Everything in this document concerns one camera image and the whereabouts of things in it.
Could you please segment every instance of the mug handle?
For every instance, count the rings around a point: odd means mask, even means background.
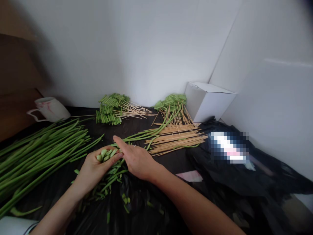
[[[30,115],[30,116],[33,116],[33,117],[35,118],[35,121],[36,121],[36,122],[48,121],[48,119],[38,120],[38,118],[37,118],[35,115],[32,115],[32,112],[34,112],[34,111],[39,111],[39,112],[40,112],[39,109],[31,109],[31,110],[27,111],[26,113],[27,113],[28,115]]]

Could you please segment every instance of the white cardboard box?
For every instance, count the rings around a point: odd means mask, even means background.
[[[219,120],[236,96],[231,91],[200,82],[188,82],[185,94],[186,108],[194,122],[204,122],[212,116]]]

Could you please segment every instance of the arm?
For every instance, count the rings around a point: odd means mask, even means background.
[[[31,232],[31,235],[57,235],[62,232],[64,233],[80,200],[96,186],[107,170],[123,156],[122,153],[117,151],[117,154],[108,161],[100,163],[97,160],[97,155],[99,155],[103,149],[114,148],[106,146],[87,155],[74,183],[48,211],[45,217]]]
[[[157,163],[145,149],[113,138],[124,153],[129,171],[162,190],[193,234],[245,234],[216,205]]]

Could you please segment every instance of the person's right hand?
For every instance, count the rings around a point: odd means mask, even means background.
[[[150,181],[152,176],[157,174],[160,165],[147,150],[135,145],[126,144],[120,137],[113,136],[113,140],[123,151],[123,158],[126,161],[130,173],[142,180]]]

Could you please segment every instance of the black plastic sheet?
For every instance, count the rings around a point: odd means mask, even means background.
[[[210,132],[238,132],[233,126],[210,119],[200,125]],[[244,164],[227,164],[211,157],[210,139],[200,148],[186,154],[202,175],[206,191],[202,193],[231,219],[247,222],[247,234],[293,234],[281,205],[291,193],[311,194],[313,183],[285,163],[255,148],[248,142],[249,154],[260,161],[271,174],[255,165],[256,171]]]
[[[68,107],[72,116],[93,115],[94,108]],[[151,126],[154,117],[147,119],[126,118],[121,125],[110,126],[107,124],[96,124],[95,120],[83,122],[89,130],[88,134],[93,140],[105,134],[103,141],[89,150],[92,152],[105,145],[113,143],[113,135],[121,138],[128,137],[140,131],[157,128]],[[49,122],[39,122],[26,128],[14,137],[0,143],[0,148],[11,144],[17,139],[26,137],[43,127],[50,125]],[[133,145],[144,147],[143,141],[132,142]],[[155,160],[164,165],[173,174],[194,170],[189,163],[185,149],[179,149],[169,154],[156,157]],[[29,211],[42,206],[38,211],[26,215],[23,218],[41,220],[49,209],[57,202],[76,177],[75,169],[80,169],[85,158],[73,163],[66,164],[53,175],[40,183],[34,190],[26,195],[16,205],[20,211]],[[84,213],[77,213],[75,220],[71,221],[66,234],[190,234],[173,203],[154,185],[139,180],[131,173],[125,173],[122,177],[123,183],[115,182],[112,185],[112,194],[103,201],[91,202]],[[126,214],[123,206],[122,194],[131,198],[127,205],[130,214]],[[147,206],[149,200],[156,209]],[[107,224],[107,212],[110,211],[110,223]]]

